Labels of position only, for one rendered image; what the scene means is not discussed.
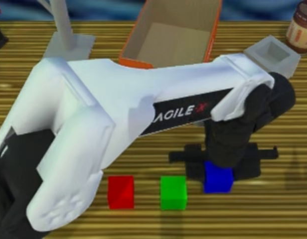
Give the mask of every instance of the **wooden table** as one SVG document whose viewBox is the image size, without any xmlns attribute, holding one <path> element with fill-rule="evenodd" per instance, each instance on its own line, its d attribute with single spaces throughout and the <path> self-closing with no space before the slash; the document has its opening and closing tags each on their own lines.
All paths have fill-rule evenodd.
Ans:
<svg viewBox="0 0 307 239">
<path fill-rule="evenodd" d="M 117 60 L 133 23 L 75 22 L 76 32 L 97 36 L 91 58 Z M 0 124 L 55 30 L 52 22 L 0 22 L 10 42 L 0 51 Z M 287 22 L 221 22 L 212 58 L 241 52 L 262 38 L 283 39 Z M 88 211 L 47 238 L 67 239 L 307 239 L 307 55 L 291 79 L 297 104 L 252 137 L 261 147 L 277 145 L 278 160 L 263 162 L 260 178 L 234 185 L 228 195 L 203 195 L 188 182 L 183 212 L 161 212 L 159 178 L 183 175 L 167 154 L 186 143 L 203 142 L 203 131 L 184 126 L 136 140 L 105 170 L 99 193 Z M 136 208 L 109 211 L 107 176 L 135 177 Z"/>
</svg>

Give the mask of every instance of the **white stand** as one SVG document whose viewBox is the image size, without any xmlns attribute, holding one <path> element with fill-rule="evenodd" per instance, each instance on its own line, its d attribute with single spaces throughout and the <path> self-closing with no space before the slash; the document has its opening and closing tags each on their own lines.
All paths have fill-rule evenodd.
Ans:
<svg viewBox="0 0 307 239">
<path fill-rule="evenodd" d="M 57 32 L 47 46 L 43 57 L 62 57 L 67 61 L 87 60 L 93 48 L 95 37 L 73 34 L 66 0 L 38 0 L 54 17 Z"/>
<path fill-rule="evenodd" d="M 58 32 L 54 32 L 43 57 L 62 57 L 66 61 L 87 60 L 93 49 L 96 37 L 92 35 L 74 34 L 75 47 L 66 49 Z"/>
</svg>

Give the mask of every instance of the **jar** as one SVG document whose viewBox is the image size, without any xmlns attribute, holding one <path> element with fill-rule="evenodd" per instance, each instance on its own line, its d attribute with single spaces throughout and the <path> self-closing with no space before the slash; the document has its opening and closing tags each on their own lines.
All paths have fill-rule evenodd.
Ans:
<svg viewBox="0 0 307 239">
<path fill-rule="evenodd" d="M 307 0 L 301 1 L 286 35 L 287 45 L 299 54 L 307 53 Z"/>
</svg>

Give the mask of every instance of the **pole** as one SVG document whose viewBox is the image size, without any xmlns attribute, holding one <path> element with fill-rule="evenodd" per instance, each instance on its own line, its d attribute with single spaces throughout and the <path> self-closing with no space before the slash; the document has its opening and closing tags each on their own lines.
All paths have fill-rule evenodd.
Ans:
<svg viewBox="0 0 307 239">
<path fill-rule="evenodd" d="M 50 0 L 55 25 L 63 47 L 70 51 L 75 48 L 74 35 L 70 24 L 66 0 Z"/>
</svg>

